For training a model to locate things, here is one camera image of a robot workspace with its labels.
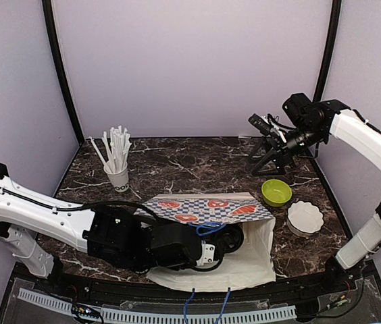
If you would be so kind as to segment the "checkered blue paper bag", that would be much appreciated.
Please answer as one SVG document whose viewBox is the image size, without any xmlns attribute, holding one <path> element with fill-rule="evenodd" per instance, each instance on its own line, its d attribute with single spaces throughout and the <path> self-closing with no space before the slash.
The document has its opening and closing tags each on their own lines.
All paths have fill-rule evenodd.
<svg viewBox="0 0 381 324">
<path fill-rule="evenodd" d="M 158 216 L 196 230 L 203 242 L 224 250 L 222 264 L 209 272 L 191 269 L 150 270 L 151 281 L 173 290 L 201 288 L 204 292 L 254 288 L 276 280 L 271 251 L 275 217 L 248 192 L 227 194 L 159 194 L 144 202 L 136 215 Z"/>
</svg>

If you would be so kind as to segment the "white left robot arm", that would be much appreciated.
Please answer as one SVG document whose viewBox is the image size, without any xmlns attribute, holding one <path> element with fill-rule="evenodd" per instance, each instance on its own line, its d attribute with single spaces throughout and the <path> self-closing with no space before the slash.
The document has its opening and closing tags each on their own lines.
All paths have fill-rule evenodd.
<svg viewBox="0 0 381 324">
<path fill-rule="evenodd" d="M 65 294 L 69 278 L 60 259 L 44 251 L 33 233 L 49 236 L 118 269 L 146 273 L 155 267 L 208 272 L 224 250 L 194 227 L 158 217 L 125 201 L 74 204 L 15 183 L 0 163 L 0 241 L 55 294 Z"/>
</svg>

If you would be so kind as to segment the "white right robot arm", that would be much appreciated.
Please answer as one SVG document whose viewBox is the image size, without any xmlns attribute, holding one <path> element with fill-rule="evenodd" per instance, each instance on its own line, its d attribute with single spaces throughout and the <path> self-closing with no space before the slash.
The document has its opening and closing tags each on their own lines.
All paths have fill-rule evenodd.
<svg viewBox="0 0 381 324">
<path fill-rule="evenodd" d="M 283 176 L 294 167 L 296 156 L 334 138 L 363 157 L 371 172 L 363 188 L 379 199 L 368 221 L 325 263 L 319 287 L 333 293 L 344 284 L 351 269 L 381 248 L 381 131 L 358 110 L 336 99 L 312 102 L 305 94 L 296 93 L 283 103 L 282 110 L 291 126 L 280 124 L 271 114 L 249 118 L 261 134 L 249 155 L 253 176 Z"/>
</svg>

